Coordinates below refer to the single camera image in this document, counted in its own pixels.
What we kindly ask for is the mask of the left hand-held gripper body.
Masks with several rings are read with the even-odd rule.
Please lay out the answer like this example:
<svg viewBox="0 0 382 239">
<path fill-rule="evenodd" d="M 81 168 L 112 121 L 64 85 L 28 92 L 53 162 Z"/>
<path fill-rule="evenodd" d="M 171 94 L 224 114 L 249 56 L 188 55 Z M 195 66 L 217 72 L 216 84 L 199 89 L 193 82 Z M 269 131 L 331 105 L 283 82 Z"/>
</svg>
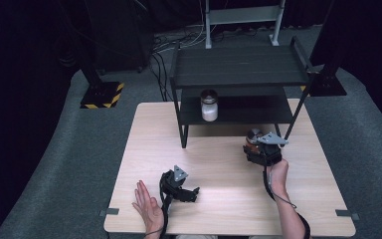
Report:
<svg viewBox="0 0 382 239">
<path fill-rule="evenodd" d="M 185 182 L 187 176 L 188 174 L 178 165 L 175 165 L 173 169 L 164 172 L 159 181 L 160 195 L 171 196 L 172 198 L 179 200 L 179 194 L 187 191 L 182 188 L 182 184 Z"/>
</svg>

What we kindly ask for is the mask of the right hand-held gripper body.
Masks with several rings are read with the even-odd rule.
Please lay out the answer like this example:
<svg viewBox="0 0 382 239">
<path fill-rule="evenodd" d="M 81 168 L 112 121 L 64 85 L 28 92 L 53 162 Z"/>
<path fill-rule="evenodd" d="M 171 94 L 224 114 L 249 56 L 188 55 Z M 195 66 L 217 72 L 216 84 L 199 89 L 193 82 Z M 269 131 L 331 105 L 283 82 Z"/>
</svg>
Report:
<svg viewBox="0 0 382 239">
<path fill-rule="evenodd" d="M 263 149 L 260 153 L 260 163 L 262 166 L 272 166 L 282 160 L 281 145 L 288 144 L 286 139 L 269 132 L 258 137 Z"/>
</svg>

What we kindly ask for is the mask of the white powder glass jar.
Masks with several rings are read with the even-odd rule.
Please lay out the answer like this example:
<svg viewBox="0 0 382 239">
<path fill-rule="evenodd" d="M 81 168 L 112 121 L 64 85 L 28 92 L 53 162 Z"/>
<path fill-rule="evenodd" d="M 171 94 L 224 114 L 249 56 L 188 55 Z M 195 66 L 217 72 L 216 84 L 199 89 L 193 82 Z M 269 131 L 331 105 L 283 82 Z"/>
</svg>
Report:
<svg viewBox="0 0 382 239">
<path fill-rule="evenodd" d="M 201 113 L 205 121 L 214 121 L 218 117 L 218 95 L 214 90 L 204 90 L 200 95 Z"/>
</svg>

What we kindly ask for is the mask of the black two-tier shelf rack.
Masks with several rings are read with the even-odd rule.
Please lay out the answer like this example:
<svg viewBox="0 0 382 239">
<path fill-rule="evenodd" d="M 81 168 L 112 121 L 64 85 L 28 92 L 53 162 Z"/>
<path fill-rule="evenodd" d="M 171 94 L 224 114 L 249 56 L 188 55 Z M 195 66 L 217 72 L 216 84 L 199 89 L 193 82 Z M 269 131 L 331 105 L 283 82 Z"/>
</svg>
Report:
<svg viewBox="0 0 382 239">
<path fill-rule="evenodd" d="M 200 96 L 218 94 L 214 124 L 286 123 L 293 127 L 300 108 L 289 106 L 286 87 L 301 87 L 299 104 L 310 92 L 314 69 L 298 38 L 284 46 L 183 49 L 173 53 L 169 74 L 180 141 L 191 125 L 204 124 Z"/>
</svg>

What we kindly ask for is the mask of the person's right hand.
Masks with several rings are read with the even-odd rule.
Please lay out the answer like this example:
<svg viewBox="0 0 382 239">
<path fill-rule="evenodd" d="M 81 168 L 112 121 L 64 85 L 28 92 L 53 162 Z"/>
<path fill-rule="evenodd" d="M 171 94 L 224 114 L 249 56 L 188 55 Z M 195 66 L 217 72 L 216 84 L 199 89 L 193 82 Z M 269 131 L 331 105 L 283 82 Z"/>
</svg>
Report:
<svg viewBox="0 0 382 239">
<path fill-rule="evenodd" d="M 288 198 L 287 194 L 288 162 L 282 159 L 280 162 L 267 167 L 268 186 L 274 196 Z"/>
</svg>

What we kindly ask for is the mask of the person's left hand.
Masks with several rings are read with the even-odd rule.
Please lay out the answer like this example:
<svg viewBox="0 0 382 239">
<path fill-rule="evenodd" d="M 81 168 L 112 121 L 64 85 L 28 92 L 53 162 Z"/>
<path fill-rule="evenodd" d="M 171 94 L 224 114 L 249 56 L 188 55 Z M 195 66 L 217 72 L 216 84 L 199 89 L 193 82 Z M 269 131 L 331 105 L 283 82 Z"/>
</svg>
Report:
<svg viewBox="0 0 382 239">
<path fill-rule="evenodd" d="M 156 198 L 149 194 L 142 180 L 136 183 L 134 195 L 135 201 L 132 203 L 132 206 L 143 220 L 145 235 L 154 232 L 160 232 L 162 234 L 164 228 L 163 211 L 159 207 Z"/>
</svg>

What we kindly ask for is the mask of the black stand with flat base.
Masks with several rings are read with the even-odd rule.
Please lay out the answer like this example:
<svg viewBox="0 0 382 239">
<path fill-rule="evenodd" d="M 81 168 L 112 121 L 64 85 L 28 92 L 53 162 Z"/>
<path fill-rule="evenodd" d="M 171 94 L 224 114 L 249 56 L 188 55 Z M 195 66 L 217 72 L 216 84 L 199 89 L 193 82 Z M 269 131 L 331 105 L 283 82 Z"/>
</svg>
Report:
<svg viewBox="0 0 382 239">
<path fill-rule="evenodd" d="M 310 61 L 314 66 L 322 65 L 318 72 L 312 72 L 312 97 L 345 96 L 346 91 L 336 77 L 345 55 L 344 26 L 347 13 L 345 0 L 332 0 L 321 31 L 313 47 Z"/>
</svg>

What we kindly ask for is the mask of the black stand with striped base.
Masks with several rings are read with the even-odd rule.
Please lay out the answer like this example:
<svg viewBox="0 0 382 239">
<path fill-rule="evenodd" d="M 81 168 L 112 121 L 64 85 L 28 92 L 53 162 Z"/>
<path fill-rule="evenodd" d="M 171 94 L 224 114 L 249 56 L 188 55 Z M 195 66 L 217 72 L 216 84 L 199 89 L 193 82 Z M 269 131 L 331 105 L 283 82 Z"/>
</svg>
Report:
<svg viewBox="0 0 382 239">
<path fill-rule="evenodd" d="M 116 106 L 124 83 L 103 82 L 85 51 L 78 50 L 78 61 L 89 87 L 81 100 L 82 109 L 109 109 Z"/>
</svg>

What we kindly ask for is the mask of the dark cabinet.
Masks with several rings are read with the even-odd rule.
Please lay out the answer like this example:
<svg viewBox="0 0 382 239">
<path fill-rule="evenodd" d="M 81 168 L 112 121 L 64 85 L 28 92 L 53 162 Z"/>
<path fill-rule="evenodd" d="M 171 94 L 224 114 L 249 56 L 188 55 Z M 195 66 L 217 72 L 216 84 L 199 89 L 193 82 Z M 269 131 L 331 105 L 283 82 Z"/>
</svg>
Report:
<svg viewBox="0 0 382 239">
<path fill-rule="evenodd" d="M 95 67 L 105 72 L 141 72 L 154 35 L 145 0 L 85 0 L 95 43 Z"/>
</svg>

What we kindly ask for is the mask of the grey metal stand frame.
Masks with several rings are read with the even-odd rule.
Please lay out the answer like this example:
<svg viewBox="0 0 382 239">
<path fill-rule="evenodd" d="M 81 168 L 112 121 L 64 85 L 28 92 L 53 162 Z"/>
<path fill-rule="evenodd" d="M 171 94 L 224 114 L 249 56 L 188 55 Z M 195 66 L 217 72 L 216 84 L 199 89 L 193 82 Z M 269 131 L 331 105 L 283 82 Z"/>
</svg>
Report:
<svg viewBox="0 0 382 239">
<path fill-rule="evenodd" d="M 286 0 L 279 0 L 279 3 L 273 6 L 212 10 L 210 0 L 205 0 L 205 48 L 212 48 L 211 30 L 213 26 L 254 22 L 274 22 L 275 28 L 270 35 L 270 41 L 273 46 L 278 46 L 285 5 Z"/>
</svg>

